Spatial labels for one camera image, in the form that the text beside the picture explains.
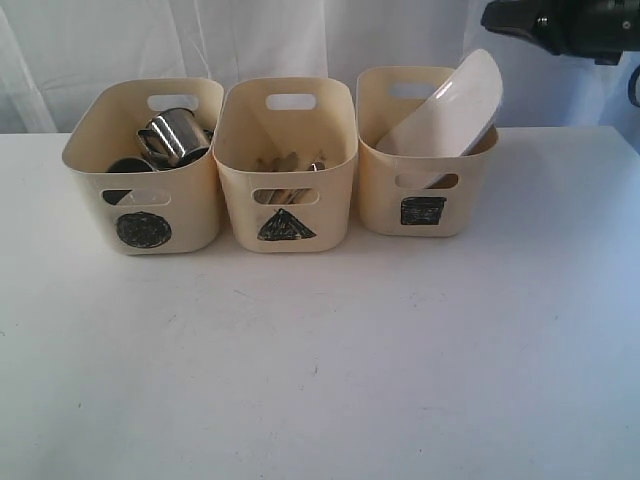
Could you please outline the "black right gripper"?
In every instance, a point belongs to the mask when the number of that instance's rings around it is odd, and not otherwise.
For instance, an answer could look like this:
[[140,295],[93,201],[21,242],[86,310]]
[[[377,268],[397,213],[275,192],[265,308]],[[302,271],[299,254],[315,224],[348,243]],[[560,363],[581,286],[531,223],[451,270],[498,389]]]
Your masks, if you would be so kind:
[[536,45],[554,56],[616,65],[639,50],[637,1],[491,1],[481,25]]

